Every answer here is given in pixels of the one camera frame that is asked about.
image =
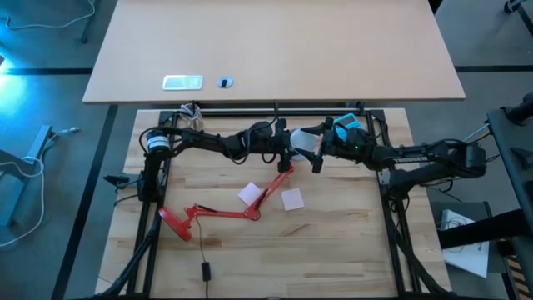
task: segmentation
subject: white label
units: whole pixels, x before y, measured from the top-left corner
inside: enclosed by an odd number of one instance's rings
[[[203,76],[200,75],[166,75],[163,78],[165,91],[184,91],[202,89]]]

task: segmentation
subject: sticker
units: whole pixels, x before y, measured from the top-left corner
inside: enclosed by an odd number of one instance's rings
[[[283,206],[286,211],[304,207],[300,188],[281,192],[281,199],[283,200]]]
[[[163,78],[165,91],[186,91],[202,89],[203,76],[200,75],[166,75]]]
[[[262,191],[259,187],[250,182],[241,190],[238,196],[244,203],[247,204],[247,206],[250,206],[254,201],[256,201],[257,197],[261,195],[261,192]]]

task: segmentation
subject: desk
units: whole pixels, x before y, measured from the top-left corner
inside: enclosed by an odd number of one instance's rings
[[[166,75],[203,88],[164,91]],[[464,97],[427,0],[119,0],[83,101]]]
[[[142,169],[138,135],[157,124],[159,112],[137,113],[125,173]],[[405,110],[386,109],[385,115],[392,144],[412,144]],[[264,119],[205,117],[204,127],[227,135]],[[298,128],[317,125],[324,117],[286,119],[288,128]],[[296,171],[281,186],[281,190],[301,189],[306,206],[300,210],[285,212],[280,193],[275,192],[261,207],[262,218],[256,222],[199,218],[205,256],[212,265],[210,297],[396,295],[376,174],[352,162],[324,159],[320,174],[311,173],[308,162],[295,162]],[[266,165],[258,155],[236,166],[218,153],[188,149],[172,159],[165,205],[180,216],[193,203],[239,211],[244,203],[237,198],[238,191],[249,182],[264,187],[276,174],[275,164]],[[129,193],[135,191],[126,190],[119,197]],[[416,187],[410,196],[407,219],[414,252],[435,280],[450,289],[426,191]],[[116,206],[97,293],[109,287],[106,281],[113,281],[131,257],[141,206],[135,199]],[[183,242],[162,224],[151,297],[203,297],[196,224],[192,235],[190,242]],[[138,287],[145,267],[141,265]],[[406,283],[408,277],[404,268]]]

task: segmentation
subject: white cable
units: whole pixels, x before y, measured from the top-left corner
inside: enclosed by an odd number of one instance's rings
[[[477,129],[476,131],[474,131],[473,133],[471,133],[471,135],[469,135],[468,137],[465,137],[465,139],[463,140],[463,142],[467,142],[470,138],[472,138],[473,136],[475,136],[478,132],[480,132],[481,130],[485,129],[489,127],[489,124],[485,124],[483,126],[481,126],[479,129]]]
[[[11,27],[11,26],[9,26],[9,23],[11,22],[11,17],[5,16],[5,17],[0,17],[0,19],[3,19],[3,18],[6,19],[5,26],[6,26],[7,29],[10,29],[10,30],[21,30],[21,29],[28,29],[28,28],[62,29],[62,28],[67,28],[67,27],[71,26],[72,24],[76,23],[77,21],[81,21],[83,19],[92,17],[92,15],[94,15],[94,13],[96,12],[96,8],[94,7],[94,4],[92,4],[91,0],[87,0],[87,2],[91,6],[91,12],[90,13],[88,13],[88,14],[86,14],[84,16],[81,16],[81,17],[77,17],[77,18],[73,19],[72,21],[70,21],[70,22],[68,22],[66,24],[63,24],[63,25],[28,24],[28,25],[19,26],[19,27]]]
[[[56,132],[55,134],[53,134],[48,139],[47,143],[44,144],[44,147],[43,147],[43,149],[41,151],[41,155],[39,156],[39,158],[36,158],[36,157],[23,157],[22,158],[23,160],[33,160],[34,162],[38,162],[39,163],[39,166],[40,166],[39,172],[37,172],[35,174],[26,174],[15,162],[2,162],[2,163],[0,163],[0,166],[5,166],[5,165],[8,165],[8,164],[14,165],[15,168],[17,168],[17,170],[22,175],[24,175],[27,178],[34,178],[34,177],[37,177],[37,176],[41,175],[41,216],[39,217],[39,220],[37,221],[37,223],[35,223],[35,226],[33,226],[32,229],[28,230],[24,234],[21,234],[20,236],[15,237],[13,240],[11,240],[9,242],[0,243],[0,248],[6,247],[8,245],[11,245],[12,243],[20,240],[21,238],[26,237],[30,233],[33,233],[41,225],[42,220],[44,219],[44,162],[42,161],[42,155],[46,151],[47,147],[49,145],[51,145],[51,143],[54,140],[54,138],[57,138],[57,137],[59,137],[59,136],[61,136],[63,134],[66,134],[66,133],[77,133],[79,130],[80,129],[78,127],[72,127],[72,128],[69,128],[69,129],[64,129],[62,131]]]
[[[15,237],[14,239],[12,239],[9,242],[1,243],[0,244],[0,248],[1,247],[6,247],[8,245],[11,245],[12,243],[20,240],[21,238],[26,237],[28,234],[33,233],[35,231],[35,229],[37,229],[39,227],[39,225],[41,225],[42,219],[44,218],[44,164],[42,163],[42,161],[40,159],[35,158],[35,157],[24,157],[23,159],[32,159],[33,161],[38,162],[41,165],[41,169],[39,170],[39,172],[37,174],[33,174],[33,175],[29,175],[28,176],[14,162],[5,162],[5,163],[2,163],[2,165],[12,163],[12,164],[15,165],[15,167],[17,167],[18,171],[20,171],[20,173],[22,175],[24,175],[26,177],[29,177],[29,178],[33,178],[33,177],[41,175],[41,216],[39,217],[39,221],[37,221],[37,223],[35,224],[35,226],[32,227],[32,229],[28,230],[26,233],[24,233],[24,234],[22,234],[22,235],[20,235],[18,237]]]

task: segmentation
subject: gray floor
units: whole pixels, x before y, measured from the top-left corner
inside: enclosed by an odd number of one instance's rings
[[[90,42],[82,45],[83,22],[63,30],[11,32],[0,28],[3,68],[89,68],[97,57],[116,1],[101,1]],[[437,14],[442,35],[455,65],[533,65],[533,37],[518,14],[501,12],[502,0],[445,0]],[[533,16],[533,1],[525,4]],[[10,0],[0,15],[12,25],[68,20],[88,10],[85,0]],[[513,105],[533,91],[533,73],[463,73],[464,102],[405,103],[415,141],[463,138],[478,128],[489,109]],[[82,105],[88,76],[0,77],[0,147],[24,155],[42,124],[55,128],[78,126],[81,132],[61,138],[46,156],[47,212],[42,227],[14,247],[0,249],[0,298],[44,299],[52,293],[68,236],[91,167],[106,106]],[[122,169],[135,111],[120,107],[102,174]],[[424,120],[431,115],[432,124]],[[489,153],[494,143],[483,142]],[[39,214],[39,182],[34,180],[17,211],[16,226],[29,228]],[[466,202],[488,201],[495,213],[517,207],[501,161],[485,177],[459,181],[451,191]],[[431,201],[453,201],[429,191]],[[92,294],[111,221],[112,188],[100,181],[77,255],[67,297]],[[498,277],[482,280],[449,268],[453,288],[463,295],[506,298]]]

